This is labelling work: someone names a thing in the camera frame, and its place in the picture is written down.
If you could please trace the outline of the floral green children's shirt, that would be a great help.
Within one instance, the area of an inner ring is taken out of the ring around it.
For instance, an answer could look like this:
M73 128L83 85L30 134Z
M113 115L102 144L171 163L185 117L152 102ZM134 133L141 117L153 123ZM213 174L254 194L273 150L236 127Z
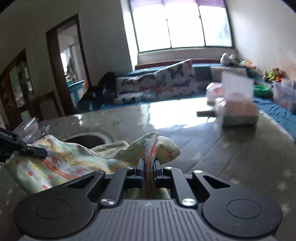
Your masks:
M113 174L122 167L136 166L139 159L143 159L144 187L128 190L127 197L168 199L169 193L165 188L153 187L152 165L155 160L159 160L160 164L168 163L181 153L170 138L160 136L157 132L146 133L131 144L118 141L92 149L62 142L53 135L36 141L33 146L46 149L48 156L40 159L15 152L4 165L27 194L41 192L93 171Z

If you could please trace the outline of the metal tray container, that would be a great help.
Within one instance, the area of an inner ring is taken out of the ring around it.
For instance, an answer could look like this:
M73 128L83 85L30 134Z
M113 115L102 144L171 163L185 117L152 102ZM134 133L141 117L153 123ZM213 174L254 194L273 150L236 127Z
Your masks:
M22 122L13 132L18 134L22 141L32 144L48 135L49 130L48 123L40 123L39 119L34 117L26 123Z

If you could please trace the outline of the colourful plush toys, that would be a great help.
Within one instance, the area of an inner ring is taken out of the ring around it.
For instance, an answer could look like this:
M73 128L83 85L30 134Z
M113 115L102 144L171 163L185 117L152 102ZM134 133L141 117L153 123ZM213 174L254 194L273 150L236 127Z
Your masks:
M266 71L263 76L263 80L267 82L278 82L280 83L284 77L281 68L273 68L271 71Z

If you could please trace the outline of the pink wipes pack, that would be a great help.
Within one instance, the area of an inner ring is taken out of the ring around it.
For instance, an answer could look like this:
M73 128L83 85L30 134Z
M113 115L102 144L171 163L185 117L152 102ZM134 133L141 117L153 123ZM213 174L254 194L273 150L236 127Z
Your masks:
M224 85L220 82L212 82L206 87L207 103L215 104L215 99L224 97Z

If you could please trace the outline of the white plush toy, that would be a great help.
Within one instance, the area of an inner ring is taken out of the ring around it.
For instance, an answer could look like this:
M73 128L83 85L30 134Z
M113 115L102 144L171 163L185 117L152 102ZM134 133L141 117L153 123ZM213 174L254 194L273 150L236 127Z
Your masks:
M234 54L223 53L220 57L220 64L224 66L239 66L239 59Z

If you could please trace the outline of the green plastic bowl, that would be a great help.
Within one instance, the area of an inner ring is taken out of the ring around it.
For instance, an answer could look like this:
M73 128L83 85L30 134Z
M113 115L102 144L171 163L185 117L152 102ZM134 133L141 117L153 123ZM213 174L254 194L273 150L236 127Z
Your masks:
M271 95L271 90L265 85L254 85L253 93L255 97L269 98Z

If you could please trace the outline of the clear plastic storage box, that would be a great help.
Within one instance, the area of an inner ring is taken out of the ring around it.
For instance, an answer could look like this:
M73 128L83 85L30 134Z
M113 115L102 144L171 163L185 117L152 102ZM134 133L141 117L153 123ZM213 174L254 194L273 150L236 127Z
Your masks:
M295 81L283 78L281 82L274 82L273 100L283 108L295 114L296 109L296 90Z

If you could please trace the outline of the black bag on sofa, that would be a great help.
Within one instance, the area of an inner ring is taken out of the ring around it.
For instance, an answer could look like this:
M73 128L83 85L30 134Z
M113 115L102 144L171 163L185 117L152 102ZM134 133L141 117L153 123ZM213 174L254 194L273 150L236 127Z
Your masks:
M78 101L76 110L78 113L100 110L106 103L112 103L116 96L116 75L107 72L97 85L92 85Z

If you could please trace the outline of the tissue pack with white tissue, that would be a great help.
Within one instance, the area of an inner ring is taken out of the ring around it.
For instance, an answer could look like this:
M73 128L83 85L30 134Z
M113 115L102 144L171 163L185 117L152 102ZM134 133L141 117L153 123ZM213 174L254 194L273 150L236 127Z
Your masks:
M222 126L254 126L258 107L253 103L252 78L223 71L224 97L215 99L216 120Z

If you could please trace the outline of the window with green frame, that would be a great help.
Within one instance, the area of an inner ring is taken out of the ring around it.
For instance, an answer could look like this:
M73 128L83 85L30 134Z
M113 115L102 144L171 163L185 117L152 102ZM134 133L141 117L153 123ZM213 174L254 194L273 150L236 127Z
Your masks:
M129 1L140 53L233 46L225 1Z

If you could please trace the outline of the dark remote on table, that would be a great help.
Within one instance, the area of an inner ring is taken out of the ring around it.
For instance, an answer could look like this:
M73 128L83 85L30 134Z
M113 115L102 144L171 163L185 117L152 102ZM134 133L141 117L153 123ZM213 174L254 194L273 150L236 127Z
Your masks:
M196 112L198 117L215 117L216 112L214 110L202 110Z

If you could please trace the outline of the blue white cabinet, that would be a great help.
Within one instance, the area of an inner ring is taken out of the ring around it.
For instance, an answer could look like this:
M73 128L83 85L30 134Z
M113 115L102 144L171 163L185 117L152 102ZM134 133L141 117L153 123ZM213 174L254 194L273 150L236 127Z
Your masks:
M79 100L87 91L87 82L85 81L85 79L83 79L81 81L68 85L68 89L70 92L70 97L71 97L73 106L75 107L79 102Z

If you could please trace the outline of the butterfly print cushion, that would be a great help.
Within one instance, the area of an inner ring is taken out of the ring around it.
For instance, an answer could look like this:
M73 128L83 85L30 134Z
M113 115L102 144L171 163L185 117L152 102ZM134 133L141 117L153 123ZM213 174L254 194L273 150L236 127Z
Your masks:
M191 59L170 65L154 73L116 78L113 104L158 101L193 96L199 83Z

